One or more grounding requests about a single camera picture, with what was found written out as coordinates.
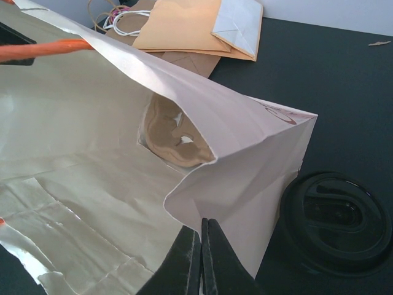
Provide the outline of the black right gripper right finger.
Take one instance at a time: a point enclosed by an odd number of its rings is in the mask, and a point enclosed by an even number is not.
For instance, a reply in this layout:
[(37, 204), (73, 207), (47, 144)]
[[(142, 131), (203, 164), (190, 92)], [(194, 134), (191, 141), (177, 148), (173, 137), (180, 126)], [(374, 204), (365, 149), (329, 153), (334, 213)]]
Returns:
[(264, 294), (239, 261), (215, 219), (202, 219), (201, 255), (204, 294)]

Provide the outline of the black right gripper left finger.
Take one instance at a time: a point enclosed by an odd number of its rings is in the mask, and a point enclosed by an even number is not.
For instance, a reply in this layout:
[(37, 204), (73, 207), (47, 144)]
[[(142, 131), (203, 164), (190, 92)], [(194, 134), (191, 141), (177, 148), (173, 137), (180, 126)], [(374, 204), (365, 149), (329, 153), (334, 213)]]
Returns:
[(199, 294), (200, 280), (200, 238), (197, 232), (182, 226), (161, 266), (138, 294)]

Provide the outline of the black paper coffee cup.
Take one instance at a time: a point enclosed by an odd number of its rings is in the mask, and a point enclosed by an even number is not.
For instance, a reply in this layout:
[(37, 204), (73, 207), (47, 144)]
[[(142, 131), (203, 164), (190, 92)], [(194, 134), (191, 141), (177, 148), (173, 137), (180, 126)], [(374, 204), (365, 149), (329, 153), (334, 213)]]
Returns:
[(392, 219), (379, 198), (342, 173), (318, 171), (284, 190), (278, 227), (290, 262), (309, 273), (359, 278), (392, 256)]

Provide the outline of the printed white paper bag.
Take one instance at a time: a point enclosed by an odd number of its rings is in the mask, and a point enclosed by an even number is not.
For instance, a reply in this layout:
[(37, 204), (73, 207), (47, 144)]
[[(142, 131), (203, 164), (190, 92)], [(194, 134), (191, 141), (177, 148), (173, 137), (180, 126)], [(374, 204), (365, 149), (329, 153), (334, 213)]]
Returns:
[[(47, 294), (136, 294), (182, 226), (216, 219), (256, 276), (284, 188), (317, 116), (226, 88), (32, 1), (1, 22), (38, 42), (91, 50), (1, 66), (1, 245)], [(162, 96), (213, 158), (173, 165), (146, 145)]]

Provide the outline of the separated brown cup carrier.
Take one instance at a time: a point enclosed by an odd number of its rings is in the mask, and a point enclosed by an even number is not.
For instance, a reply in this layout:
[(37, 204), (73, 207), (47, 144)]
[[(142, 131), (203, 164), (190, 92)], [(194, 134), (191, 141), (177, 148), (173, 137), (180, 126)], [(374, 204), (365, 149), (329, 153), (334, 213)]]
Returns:
[(194, 167), (216, 159), (185, 111), (156, 93), (146, 107), (139, 138), (155, 155), (180, 167)]

